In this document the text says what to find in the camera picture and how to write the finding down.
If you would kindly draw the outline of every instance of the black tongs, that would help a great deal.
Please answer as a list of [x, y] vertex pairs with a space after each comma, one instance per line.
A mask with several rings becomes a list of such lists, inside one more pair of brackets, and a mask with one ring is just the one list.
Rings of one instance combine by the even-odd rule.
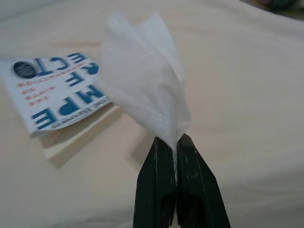
[[181, 228], [230, 228], [216, 178], [184, 134], [171, 148], [156, 137], [138, 175], [133, 228], [168, 228], [176, 207]]

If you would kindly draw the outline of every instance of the blue circle logo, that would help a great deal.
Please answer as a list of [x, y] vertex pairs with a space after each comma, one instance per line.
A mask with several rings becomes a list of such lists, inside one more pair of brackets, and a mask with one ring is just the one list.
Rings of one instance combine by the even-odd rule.
[[22, 78], [34, 78], [37, 75], [36, 69], [28, 62], [17, 62], [14, 64], [14, 72], [17, 76]]

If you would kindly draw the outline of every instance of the book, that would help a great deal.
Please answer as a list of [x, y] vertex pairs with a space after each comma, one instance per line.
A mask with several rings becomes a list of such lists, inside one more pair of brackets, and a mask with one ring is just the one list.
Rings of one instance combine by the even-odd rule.
[[121, 114], [93, 83], [98, 70], [79, 52], [0, 61], [0, 74], [30, 137], [40, 137], [44, 154], [56, 164]]

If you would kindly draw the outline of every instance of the white tissue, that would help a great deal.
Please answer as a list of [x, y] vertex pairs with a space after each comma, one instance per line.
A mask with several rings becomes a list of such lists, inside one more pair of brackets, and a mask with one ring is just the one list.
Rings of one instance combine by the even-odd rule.
[[190, 124], [185, 75], [159, 14], [134, 27], [120, 13], [107, 24], [95, 83], [136, 122], [173, 150]]

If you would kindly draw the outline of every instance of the white book cover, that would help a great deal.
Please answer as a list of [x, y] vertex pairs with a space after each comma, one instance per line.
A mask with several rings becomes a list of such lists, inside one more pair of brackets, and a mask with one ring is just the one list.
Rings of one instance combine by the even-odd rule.
[[93, 84], [99, 66], [82, 53], [0, 61], [0, 74], [31, 137], [74, 124], [111, 101]]

